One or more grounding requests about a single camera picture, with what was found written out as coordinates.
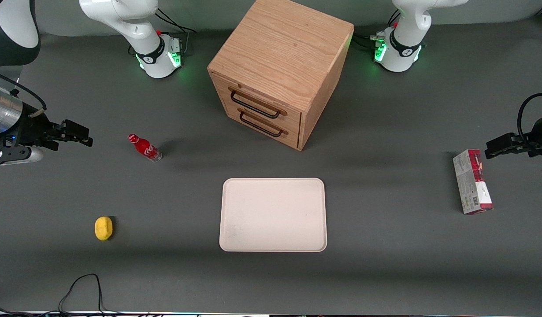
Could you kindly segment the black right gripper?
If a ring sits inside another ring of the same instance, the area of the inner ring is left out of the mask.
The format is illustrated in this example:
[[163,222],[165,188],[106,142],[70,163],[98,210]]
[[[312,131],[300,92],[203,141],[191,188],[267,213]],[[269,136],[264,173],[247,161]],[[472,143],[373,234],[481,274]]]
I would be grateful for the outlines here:
[[89,129],[74,121],[64,120],[55,126],[56,132],[48,134],[53,128],[54,123],[45,114],[36,117],[22,114],[17,123],[7,131],[7,142],[11,146],[43,147],[54,152],[58,151],[58,140],[93,146]]

